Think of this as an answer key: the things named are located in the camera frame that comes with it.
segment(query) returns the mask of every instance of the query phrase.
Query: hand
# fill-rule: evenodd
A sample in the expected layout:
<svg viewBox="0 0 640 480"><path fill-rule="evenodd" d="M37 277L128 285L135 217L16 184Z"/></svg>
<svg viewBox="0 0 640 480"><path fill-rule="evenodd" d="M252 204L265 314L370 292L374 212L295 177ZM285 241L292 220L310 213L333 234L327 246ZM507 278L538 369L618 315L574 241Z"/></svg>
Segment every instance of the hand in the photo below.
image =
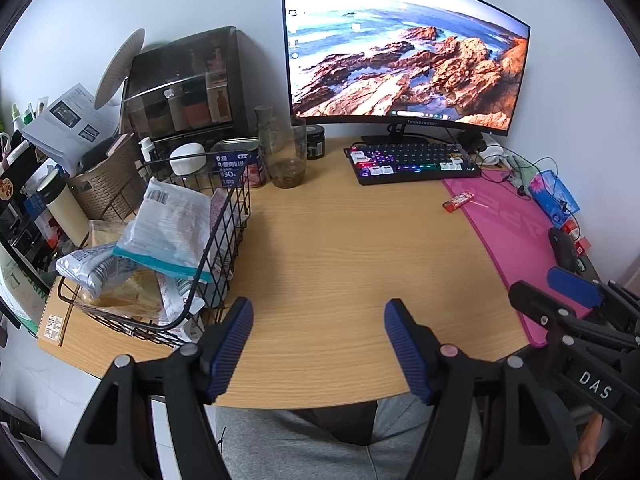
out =
<svg viewBox="0 0 640 480"><path fill-rule="evenodd" d="M602 429L602 415L594 413L589 419L589 423L578 442L578 449L575 451L573 464L576 480L580 478L583 471L590 468L596 461L598 453L598 437Z"/></svg>

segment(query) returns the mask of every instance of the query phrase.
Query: desktop wallpaper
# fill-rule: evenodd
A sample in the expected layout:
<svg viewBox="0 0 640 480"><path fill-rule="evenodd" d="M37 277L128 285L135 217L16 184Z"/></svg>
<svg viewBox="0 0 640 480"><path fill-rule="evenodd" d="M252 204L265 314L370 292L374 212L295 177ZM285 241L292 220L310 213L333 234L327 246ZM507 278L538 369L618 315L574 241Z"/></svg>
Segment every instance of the desktop wallpaper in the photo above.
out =
<svg viewBox="0 0 640 480"><path fill-rule="evenodd" d="M477 0L285 0L293 113L507 130L529 27Z"/></svg>

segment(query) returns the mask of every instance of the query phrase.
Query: metal screw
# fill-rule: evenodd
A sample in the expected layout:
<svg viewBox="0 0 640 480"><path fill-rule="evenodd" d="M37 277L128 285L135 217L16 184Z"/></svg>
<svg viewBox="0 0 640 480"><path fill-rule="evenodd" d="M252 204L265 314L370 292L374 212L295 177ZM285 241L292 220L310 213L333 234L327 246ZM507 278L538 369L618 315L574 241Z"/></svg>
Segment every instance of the metal screw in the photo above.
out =
<svg viewBox="0 0 640 480"><path fill-rule="evenodd" d="M509 357L507 357L507 364L511 368L516 368L516 369L522 368L524 366L524 362L517 355L510 355Z"/></svg>
<svg viewBox="0 0 640 480"><path fill-rule="evenodd" d="M440 353L444 357L455 357L458 355L458 347L455 345L442 345L440 347Z"/></svg>
<svg viewBox="0 0 640 480"><path fill-rule="evenodd" d="M126 354L119 355L113 360L113 364L116 365L116 368L124 368L125 366L129 365L130 362L131 357Z"/></svg>
<svg viewBox="0 0 640 480"><path fill-rule="evenodd" d="M188 343L182 347L180 347L180 354L185 357L196 355L198 353L198 345L194 343Z"/></svg>

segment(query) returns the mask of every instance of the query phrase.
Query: mechanical keyboard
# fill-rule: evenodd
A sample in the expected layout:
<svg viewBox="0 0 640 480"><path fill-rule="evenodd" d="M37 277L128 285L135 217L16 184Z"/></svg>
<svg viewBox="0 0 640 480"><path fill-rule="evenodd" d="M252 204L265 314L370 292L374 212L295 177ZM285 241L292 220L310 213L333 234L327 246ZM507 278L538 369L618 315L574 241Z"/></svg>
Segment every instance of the mechanical keyboard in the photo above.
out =
<svg viewBox="0 0 640 480"><path fill-rule="evenodd" d="M459 144L360 144L344 153L363 186L481 176Z"/></svg>

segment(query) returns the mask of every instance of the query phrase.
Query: gray sweatpants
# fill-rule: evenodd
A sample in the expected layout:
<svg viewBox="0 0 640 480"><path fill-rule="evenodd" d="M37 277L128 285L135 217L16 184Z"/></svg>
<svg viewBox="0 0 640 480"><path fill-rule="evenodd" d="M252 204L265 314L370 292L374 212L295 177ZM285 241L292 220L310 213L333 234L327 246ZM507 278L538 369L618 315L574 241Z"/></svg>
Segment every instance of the gray sweatpants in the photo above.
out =
<svg viewBox="0 0 640 480"><path fill-rule="evenodd" d="M403 480L433 408L405 394L378 401L372 444L355 446L286 410L216 408L222 457L233 480ZM474 404L458 480L473 476L482 429Z"/></svg>

